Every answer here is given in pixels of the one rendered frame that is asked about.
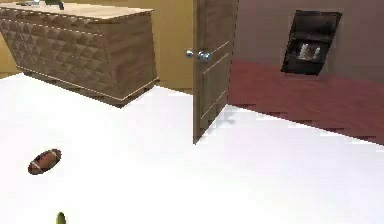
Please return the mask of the brown wooden room door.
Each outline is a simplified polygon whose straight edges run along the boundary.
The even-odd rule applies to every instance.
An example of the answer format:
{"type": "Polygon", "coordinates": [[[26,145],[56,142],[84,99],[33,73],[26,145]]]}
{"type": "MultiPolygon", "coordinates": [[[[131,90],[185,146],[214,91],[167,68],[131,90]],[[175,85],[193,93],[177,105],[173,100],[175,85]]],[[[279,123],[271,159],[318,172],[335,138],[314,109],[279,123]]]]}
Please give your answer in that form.
{"type": "Polygon", "coordinates": [[[239,0],[194,0],[193,143],[228,102],[239,0]],[[208,62],[198,52],[211,54],[208,62]]]}

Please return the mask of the brown oval football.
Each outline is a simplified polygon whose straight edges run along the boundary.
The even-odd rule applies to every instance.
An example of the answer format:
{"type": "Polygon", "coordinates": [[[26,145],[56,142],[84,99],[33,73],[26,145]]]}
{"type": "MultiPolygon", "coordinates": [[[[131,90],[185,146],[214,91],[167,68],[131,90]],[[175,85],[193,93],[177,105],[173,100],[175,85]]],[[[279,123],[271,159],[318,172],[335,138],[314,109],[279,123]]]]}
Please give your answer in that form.
{"type": "Polygon", "coordinates": [[[31,175],[43,174],[52,169],[61,160],[61,151],[51,149],[40,153],[28,166],[28,172],[31,175]]]}

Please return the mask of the brown wooden chest of drawers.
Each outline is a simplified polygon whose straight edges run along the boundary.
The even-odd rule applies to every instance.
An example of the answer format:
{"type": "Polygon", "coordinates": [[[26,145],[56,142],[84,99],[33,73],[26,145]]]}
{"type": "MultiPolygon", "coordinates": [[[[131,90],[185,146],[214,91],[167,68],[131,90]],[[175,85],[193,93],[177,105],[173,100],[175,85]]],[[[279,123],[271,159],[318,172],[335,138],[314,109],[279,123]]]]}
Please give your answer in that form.
{"type": "Polygon", "coordinates": [[[0,33],[25,75],[115,107],[158,81],[150,9],[0,3],[0,33]]]}

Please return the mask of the dark green object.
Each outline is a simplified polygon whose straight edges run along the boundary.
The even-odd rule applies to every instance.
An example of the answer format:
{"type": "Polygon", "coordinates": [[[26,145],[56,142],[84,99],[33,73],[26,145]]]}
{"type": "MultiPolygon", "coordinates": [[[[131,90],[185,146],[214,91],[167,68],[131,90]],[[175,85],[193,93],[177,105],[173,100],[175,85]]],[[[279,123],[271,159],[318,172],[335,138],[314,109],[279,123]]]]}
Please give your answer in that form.
{"type": "Polygon", "coordinates": [[[62,0],[44,0],[48,6],[58,6],[60,10],[64,10],[64,4],[62,0]]]}

